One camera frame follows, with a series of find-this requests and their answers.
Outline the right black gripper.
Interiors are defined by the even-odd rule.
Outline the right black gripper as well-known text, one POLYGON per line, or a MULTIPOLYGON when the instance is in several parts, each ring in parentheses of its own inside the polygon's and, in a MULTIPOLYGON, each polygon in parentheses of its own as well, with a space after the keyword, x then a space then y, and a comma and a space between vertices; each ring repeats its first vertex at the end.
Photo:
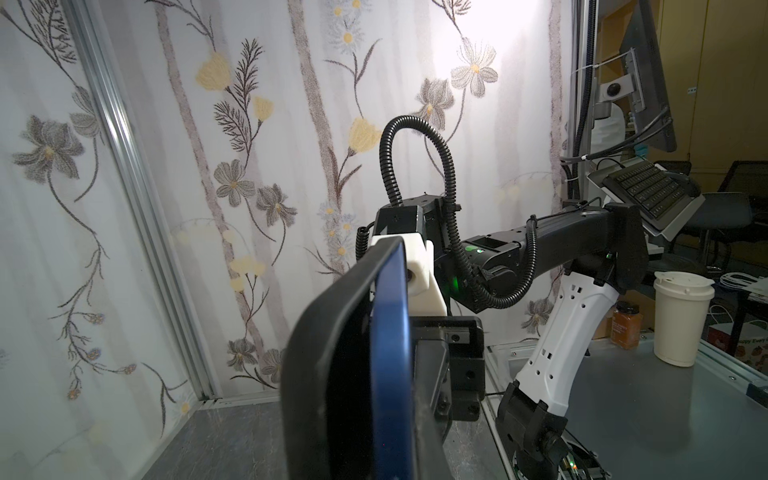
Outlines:
POLYGON ((452 424, 479 419, 484 332, 475 316, 413 317, 417 479, 452 479, 443 443, 452 424))

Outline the blue phone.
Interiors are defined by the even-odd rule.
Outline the blue phone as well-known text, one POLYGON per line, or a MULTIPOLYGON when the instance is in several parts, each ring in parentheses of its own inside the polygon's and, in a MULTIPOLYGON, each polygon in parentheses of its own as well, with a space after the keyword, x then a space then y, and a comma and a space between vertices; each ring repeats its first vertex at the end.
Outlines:
POLYGON ((377 273, 371 317, 373 473, 376 479, 413 479, 413 361, 405 248, 400 237, 377 244, 393 251, 377 273))

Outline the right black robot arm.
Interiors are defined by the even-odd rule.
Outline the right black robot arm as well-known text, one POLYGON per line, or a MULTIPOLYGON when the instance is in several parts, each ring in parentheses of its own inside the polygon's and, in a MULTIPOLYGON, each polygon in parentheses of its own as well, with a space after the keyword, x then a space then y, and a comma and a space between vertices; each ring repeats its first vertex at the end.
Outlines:
POLYGON ((633 203, 593 207, 580 202, 530 217, 518 230, 462 239, 455 166, 445 139, 426 120, 400 115, 385 126, 379 167, 388 202, 356 233, 362 257, 377 239, 399 236, 428 256, 430 289, 474 313, 518 304, 534 280, 562 268, 553 310, 533 355, 505 389, 496 427, 526 479, 556 479, 580 460, 563 438, 575 375, 592 336, 618 297, 635 288, 648 264, 642 216, 633 203), (410 129, 437 150, 444 173, 440 196, 405 199, 394 165, 396 134, 410 129))

